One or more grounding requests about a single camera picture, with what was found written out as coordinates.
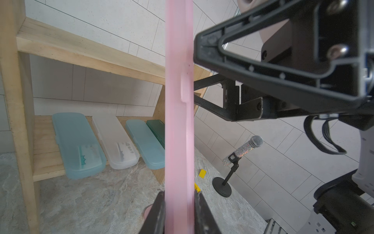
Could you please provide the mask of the pink pencil case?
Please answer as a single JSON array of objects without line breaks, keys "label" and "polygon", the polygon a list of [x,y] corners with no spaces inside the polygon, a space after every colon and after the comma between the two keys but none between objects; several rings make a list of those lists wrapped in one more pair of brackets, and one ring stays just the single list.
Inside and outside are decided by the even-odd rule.
[{"label": "pink pencil case", "polygon": [[147,219],[147,216],[149,215],[149,213],[150,213],[150,211],[151,211],[151,209],[152,209],[152,204],[151,205],[148,205],[145,209],[144,209],[144,211],[143,211],[143,218],[144,218],[144,220],[146,220]]},{"label": "pink pencil case", "polygon": [[193,2],[166,2],[167,234],[194,233]]}]

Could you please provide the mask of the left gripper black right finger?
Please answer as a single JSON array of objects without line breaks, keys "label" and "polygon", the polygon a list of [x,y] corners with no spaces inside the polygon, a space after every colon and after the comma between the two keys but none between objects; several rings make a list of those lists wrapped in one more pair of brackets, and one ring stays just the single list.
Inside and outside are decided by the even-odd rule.
[{"label": "left gripper black right finger", "polygon": [[194,233],[221,234],[202,192],[197,191],[194,194]]}]

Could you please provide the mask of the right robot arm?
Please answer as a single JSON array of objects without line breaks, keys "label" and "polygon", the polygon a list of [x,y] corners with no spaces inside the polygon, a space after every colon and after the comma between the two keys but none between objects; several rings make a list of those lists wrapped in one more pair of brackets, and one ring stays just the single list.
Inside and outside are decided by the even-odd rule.
[{"label": "right robot arm", "polygon": [[371,234],[374,208],[373,1],[267,1],[198,33],[194,62],[215,71],[195,89],[221,84],[223,105],[196,105],[231,122],[305,116],[304,130],[322,152],[312,123],[323,120],[360,131],[359,167],[319,187],[302,234]]}]

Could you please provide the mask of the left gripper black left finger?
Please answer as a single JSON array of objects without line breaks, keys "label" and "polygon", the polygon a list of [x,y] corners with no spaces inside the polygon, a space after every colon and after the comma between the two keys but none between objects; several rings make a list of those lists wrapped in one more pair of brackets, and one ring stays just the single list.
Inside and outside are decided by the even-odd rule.
[{"label": "left gripper black left finger", "polygon": [[163,234],[165,230],[165,192],[158,193],[139,234]]}]

